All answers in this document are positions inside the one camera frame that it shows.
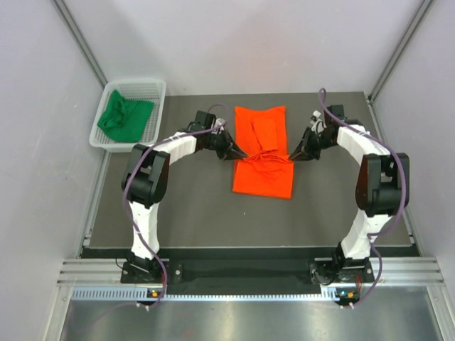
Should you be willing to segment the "orange t shirt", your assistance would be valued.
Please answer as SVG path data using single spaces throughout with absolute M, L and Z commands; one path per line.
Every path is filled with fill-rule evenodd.
M 236 107 L 235 143 L 247 157 L 235 161 L 232 191 L 289 200 L 294 163 L 287 148 L 286 107 Z

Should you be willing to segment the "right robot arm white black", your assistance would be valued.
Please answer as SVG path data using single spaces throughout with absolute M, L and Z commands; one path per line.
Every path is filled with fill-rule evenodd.
M 409 156 L 388 150 L 358 120 L 348 119 L 341 105 L 314 111 L 289 160 L 318 160 L 323 150 L 334 146 L 347 151 L 359 165 L 355 187 L 358 211 L 332 259 L 310 264 L 313 281 L 325 286 L 366 275 L 375 240 L 409 202 Z

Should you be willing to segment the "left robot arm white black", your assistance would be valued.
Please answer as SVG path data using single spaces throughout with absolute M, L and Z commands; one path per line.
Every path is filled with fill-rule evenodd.
M 227 130 L 226 121 L 204 111 L 198 111 L 186 128 L 163 141 L 133 147 L 122 179 L 123 205 L 133 227 L 133 245 L 122 265 L 122 283 L 167 279 L 166 267 L 158 256 L 158 215 L 170 166 L 204 149 L 214 151 L 222 161 L 247 157 Z

